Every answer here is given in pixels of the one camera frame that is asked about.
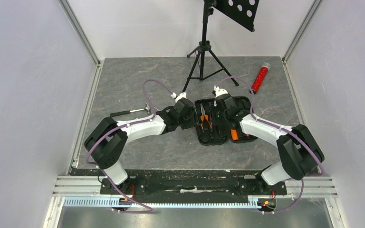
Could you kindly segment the large orange-handled screwdriver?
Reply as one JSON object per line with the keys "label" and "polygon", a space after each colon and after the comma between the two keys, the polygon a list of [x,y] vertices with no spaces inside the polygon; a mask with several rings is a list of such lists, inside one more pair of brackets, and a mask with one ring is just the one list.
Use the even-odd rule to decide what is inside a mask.
{"label": "large orange-handled screwdriver", "polygon": [[238,133],[237,133],[237,131],[236,130],[234,130],[234,129],[231,129],[231,139],[233,140],[233,141],[237,141],[239,138],[238,138]]}

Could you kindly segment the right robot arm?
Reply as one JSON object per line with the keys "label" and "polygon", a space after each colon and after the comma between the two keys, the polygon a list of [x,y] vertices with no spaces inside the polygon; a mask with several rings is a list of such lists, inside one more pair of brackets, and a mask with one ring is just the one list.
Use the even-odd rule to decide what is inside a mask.
{"label": "right robot arm", "polygon": [[265,168],[261,178],[256,179],[258,192],[267,194],[275,184],[288,179],[299,181],[324,161],[324,154],[305,125],[292,127],[260,118],[252,109],[239,108],[228,93],[217,95],[215,103],[224,126],[262,139],[279,152],[280,161]]}

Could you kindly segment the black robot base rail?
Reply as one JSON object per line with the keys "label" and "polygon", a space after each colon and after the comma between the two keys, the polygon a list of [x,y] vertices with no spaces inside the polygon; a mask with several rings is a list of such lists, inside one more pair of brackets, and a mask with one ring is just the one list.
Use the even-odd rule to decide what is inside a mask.
{"label": "black robot base rail", "polygon": [[140,203],[244,203],[248,196],[287,194],[265,184],[259,170],[127,170],[119,189]]}

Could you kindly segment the orange-handled pliers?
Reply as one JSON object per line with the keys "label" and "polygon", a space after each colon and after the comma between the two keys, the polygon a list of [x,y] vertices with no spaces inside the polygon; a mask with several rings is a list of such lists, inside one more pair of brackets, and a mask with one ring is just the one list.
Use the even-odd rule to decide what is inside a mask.
{"label": "orange-handled pliers", "polygon": [[209,116],[206,114],[205,109],[203,107],[203,104],[200,104],[200,110],[201,110],[201,128],[203,132],[208,131],[211,132],[211,124],[209,120]]}

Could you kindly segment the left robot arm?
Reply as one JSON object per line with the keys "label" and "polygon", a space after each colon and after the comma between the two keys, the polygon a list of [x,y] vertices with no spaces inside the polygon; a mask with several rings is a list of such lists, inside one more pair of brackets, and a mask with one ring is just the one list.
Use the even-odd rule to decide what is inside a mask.
{"label": "left robot arm", "polygon": [[88,158],[93,158],[92,163],[110,179],[112,188],[124,194],[130,188],[128,174],[120,162],[124,147],[141,138],[173,132],[178,127],[192,128],[195,126],[194,116],[194,103],[182,97],[176,99],[175,105],[152,116],[133,121],[116,121],[106,117],[85,139],[84,147],[88,151]]}

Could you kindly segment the claw hammer black handle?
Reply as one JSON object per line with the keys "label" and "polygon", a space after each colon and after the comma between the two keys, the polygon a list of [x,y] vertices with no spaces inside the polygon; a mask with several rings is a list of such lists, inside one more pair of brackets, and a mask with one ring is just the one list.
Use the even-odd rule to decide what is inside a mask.
{"label": "claw hammer black handle", "polygon": [[122,115],[130,114],[130,113],[141,112],[141,111],[145,111],[147,114],[151,114],[150,105],[148,103],[145,103],[144,108],[134,109],[134,110],[124,110],[124,111],[120,111],[120,112],[110,113],[109,116],[110,117],[117,117],[117,116],[122,116]]}

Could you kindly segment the black plastic tool case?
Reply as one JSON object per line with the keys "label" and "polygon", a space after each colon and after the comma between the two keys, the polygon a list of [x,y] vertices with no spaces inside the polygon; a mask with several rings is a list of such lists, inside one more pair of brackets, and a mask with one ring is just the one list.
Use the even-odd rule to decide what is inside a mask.
{"label": "black plastic tool case", "polygon": [[204,146],[222,145],[227,141],[249,143],[257,140],[256,136],[244,134],[238,128],[228,125],[227,117],[214,106],[214,99],[200,99],[194,103],[197,111],[195,127],[198,141]]}

